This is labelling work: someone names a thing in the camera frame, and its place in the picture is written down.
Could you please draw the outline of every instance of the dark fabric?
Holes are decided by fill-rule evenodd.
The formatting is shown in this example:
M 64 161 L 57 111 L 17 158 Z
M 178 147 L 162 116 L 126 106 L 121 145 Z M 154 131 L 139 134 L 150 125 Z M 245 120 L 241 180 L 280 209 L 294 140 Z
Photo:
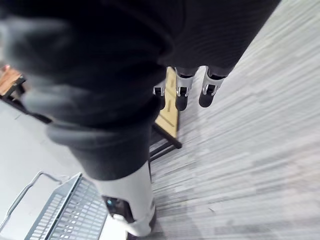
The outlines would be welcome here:
M 166 66 L 232 69 L 278 0 L 0 1 L 4 56 L 90 177 L 114 180 L 149 159 Z

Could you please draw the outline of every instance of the robotic finger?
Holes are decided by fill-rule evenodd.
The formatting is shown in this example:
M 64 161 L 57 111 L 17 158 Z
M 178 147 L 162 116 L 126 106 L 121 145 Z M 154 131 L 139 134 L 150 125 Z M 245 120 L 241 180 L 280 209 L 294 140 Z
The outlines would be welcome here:
M 201 107 L 207 108 L 211 105 L 217 90 L 221 87 L 227 75 L 216 75 L 210 67 L 206 67 L 199 97 L 199 104 Z
M 159 84 L 153 87 L 153 94 L 156 95 L 161 100 L 161 106 L 160 106 L 161 110 L 164 109 L 166 105 L 165 93 L 166 93 L 166 79 L 164 79 L 162 82 L 160 82 Z
M 182 68 L 176 67 L 176 97 L 175 107 L 179 111 L 186 109 L 188 104 L 188 96 L 192 88 L 194 76 L 198 68 Z

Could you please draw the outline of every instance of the wire basket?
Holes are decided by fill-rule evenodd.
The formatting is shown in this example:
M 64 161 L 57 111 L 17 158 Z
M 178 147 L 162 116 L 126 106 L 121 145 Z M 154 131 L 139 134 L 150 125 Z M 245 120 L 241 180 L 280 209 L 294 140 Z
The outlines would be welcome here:
M 19 194 L 0 225 L 0 232 L 27 191 L 41 175 L 59 182 L 24 240 L 98 240 L 108 212 L 97 189 L 81 173 L 65 183 L 39 172 Z

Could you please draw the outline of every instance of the gray carpet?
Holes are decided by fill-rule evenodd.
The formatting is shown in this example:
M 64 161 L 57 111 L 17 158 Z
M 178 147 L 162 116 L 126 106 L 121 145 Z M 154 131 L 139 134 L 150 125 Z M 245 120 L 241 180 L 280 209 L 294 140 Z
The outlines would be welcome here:
M 152 162 L 150 240 L 320 239 L 320 1 L 284 0 L 210 108 L 197 73 L 182 149 Z

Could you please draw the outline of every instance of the dark gray sleeve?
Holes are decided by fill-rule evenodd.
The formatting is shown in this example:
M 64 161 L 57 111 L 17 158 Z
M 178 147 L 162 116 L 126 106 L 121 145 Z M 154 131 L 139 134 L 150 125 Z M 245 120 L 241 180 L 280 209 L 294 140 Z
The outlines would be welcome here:
M 139 169 L 159 113 L 153 86 L 166 77 L 157 64 L 161 40 L 112 5 L 52 5 L 55 12 L 14 2 L 0 5 L 1 33 L 6 61 L 32 86 L 25 106 L 54 120 L 49 137 L 68 146 L 90 177 L 114 180 Z

